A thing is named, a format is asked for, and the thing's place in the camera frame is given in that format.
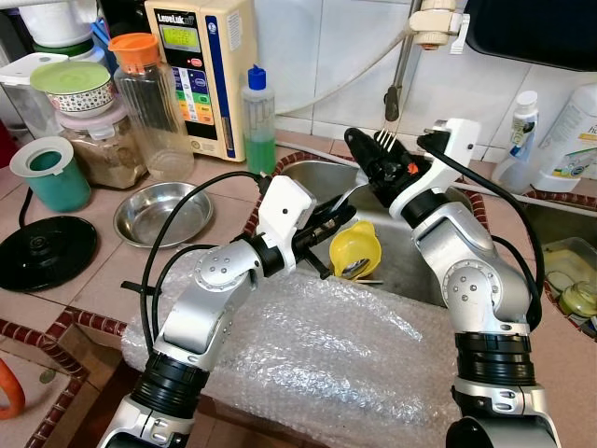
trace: bubble wrap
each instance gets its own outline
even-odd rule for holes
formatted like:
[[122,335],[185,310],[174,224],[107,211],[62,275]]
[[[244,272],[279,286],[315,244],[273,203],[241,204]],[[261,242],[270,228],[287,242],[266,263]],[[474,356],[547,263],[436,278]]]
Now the bubble wrap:
[[[198,253],[176,262],[160,322]],[[438,447],[459,418],[456,351],[446,310],[296,271],[261,281],[236,314],[203,393],[328,446]],[[138,316],[122,338],[137,370],[147,353]]]

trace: patterned bowl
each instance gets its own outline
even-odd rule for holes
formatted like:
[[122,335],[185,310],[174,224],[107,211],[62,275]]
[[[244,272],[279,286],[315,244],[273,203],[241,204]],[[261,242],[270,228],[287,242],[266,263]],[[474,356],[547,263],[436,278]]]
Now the patterned bowl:
[[110,73],[99,63],[49,63],[34,70],[31,85],[43,91],[54,108],[79,119],[100,115],[115,98]]
[[96,117],[110,108],[115,98],[114,84],[108,80],[90,91],[69,94],[46,93],[51,104],[63,114],[79,119]]

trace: blue bottle cap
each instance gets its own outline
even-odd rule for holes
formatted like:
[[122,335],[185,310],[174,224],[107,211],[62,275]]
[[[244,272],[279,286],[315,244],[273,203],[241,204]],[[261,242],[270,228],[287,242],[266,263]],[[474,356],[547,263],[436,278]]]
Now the blue bottle cap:
[[265,89],[265,70],[253,64],[253,68],[249,68],[248,76],[249,89],[252,91],[262,91]]

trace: metal bowl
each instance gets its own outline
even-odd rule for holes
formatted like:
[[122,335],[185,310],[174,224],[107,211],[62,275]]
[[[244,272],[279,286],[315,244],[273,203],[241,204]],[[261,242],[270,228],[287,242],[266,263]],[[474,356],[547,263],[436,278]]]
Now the metal bowl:
[[[164,182],[136,191],[114,214],[114,230],[130,245],[151,247],[176,204],[195,188],[183,182]],[[176,214],[160,247],[173,247],[192,238],[205,227],[214,208],[207,195],[199,192]]]

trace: kitchen sink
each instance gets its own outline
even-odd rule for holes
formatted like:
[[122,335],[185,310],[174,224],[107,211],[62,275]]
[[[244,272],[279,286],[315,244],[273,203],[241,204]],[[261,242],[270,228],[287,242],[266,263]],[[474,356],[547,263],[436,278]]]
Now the kitchen sink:
[[576,236],[597,247],[595,217],[531,203],[524,205],[524,209],[542,245]]
[[[317,202],[324,203],[350,189],[356,172],[353,167],[326,161],[299,161],[286,166],[282,174],[297,180],[317,198]],[[447,194],[451,200],[461,201],[470,209],[470,201],[460,191],[450,189]],[[351,227],[357,220],[366,219],[375,226],[382,245],[382,262],[367,277],[367,280],[382,283],[370,286],[416,301],[445,306],[439,282],[410,239],[411,228],[407,222],[391,219],[387,209],[380,205],[368,187],[357,190],[349,201],[356,207],[356,215],[342,229]],[[328,250],[331,241],[332,238],[329,238],[312,250],[325,265],[330,264]],[[307,267],[304,261],[299,266]]]

